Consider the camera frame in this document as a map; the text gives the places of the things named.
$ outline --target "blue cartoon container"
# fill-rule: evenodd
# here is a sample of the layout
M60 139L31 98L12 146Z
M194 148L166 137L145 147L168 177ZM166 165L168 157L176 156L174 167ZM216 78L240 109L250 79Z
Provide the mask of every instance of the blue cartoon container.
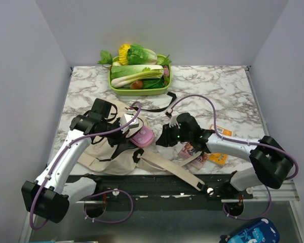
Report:
M266 218L258 219L221 238L220 243L278 243L280 239L277 228Z

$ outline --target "screw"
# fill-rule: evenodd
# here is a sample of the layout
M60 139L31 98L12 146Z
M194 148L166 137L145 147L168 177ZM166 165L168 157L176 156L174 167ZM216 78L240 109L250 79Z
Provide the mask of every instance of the screw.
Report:
M214 189L211 188L211 187L207 188L207 194L210 195L210 196L213 195L214 194Z
M249 195L251 195L253 193L253 189L251 187L248 187L246 189L246 191L247 191L247 194L249 194Z
M120 192L119 192L119 191L113 191L112 194L113 194L114 196L118 196L118 194L120 194Z

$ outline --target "gray wall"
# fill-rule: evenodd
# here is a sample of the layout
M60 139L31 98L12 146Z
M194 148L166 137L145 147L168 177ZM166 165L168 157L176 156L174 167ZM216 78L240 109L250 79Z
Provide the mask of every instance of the gray wall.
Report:
M299 162L304 214L304 0L290 0L251 68L269 132Z
M17 242L25 180L44 169L70 69L35 1L0 1L0 242Z
M36 0L70 65L137 42L175 64L250 65L288 0Z

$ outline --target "pink pouch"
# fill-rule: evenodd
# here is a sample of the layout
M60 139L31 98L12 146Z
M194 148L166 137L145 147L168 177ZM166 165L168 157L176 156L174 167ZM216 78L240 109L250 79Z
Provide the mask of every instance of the pink pouch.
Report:
M145 148L153 142L153 139L154 139L153 131L143 125L141 130L137 134L135 134L135 136L130 140L137 147Z

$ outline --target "white marble surface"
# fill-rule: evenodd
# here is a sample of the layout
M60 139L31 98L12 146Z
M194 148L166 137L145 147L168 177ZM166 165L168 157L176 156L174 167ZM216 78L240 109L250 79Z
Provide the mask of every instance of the white marble surface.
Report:
M232 130L237 137L260 138L264 135L259 113L243 67L172 66L172 73L172 84L168 91L175 92L179 98L187 94L201 94L210 98L216 108L219 126ZM164 107L171 100L165 94L145 97L117 96L108 86L107 77L108 70L101 66L74 68L52 156L55 155L65 139L71 119L90 109L95 98L119 99L129 105L133 101L139 100L143 104L143 108ZM213 123L211 107L206 100L201 98L188 98L175 111L190 112L196 117L199 125L206 129ZM143 111L142 114L148 117L151 128L156 134L156 141L161 134L162 125L168 123L169 119L163 112ZM153 143L150 147L167 159L181 160L177 154L183 147L182 144L172 148L163 148ZM191 167L188 169L193 173L210 174L231 173L234 170L243 170L249 167L251 167L249 162L229 156L224 167L208 161L199 171ZM80 175L87 172L89 170L77 164L72 174ZM150 173L136 169L132 174Z

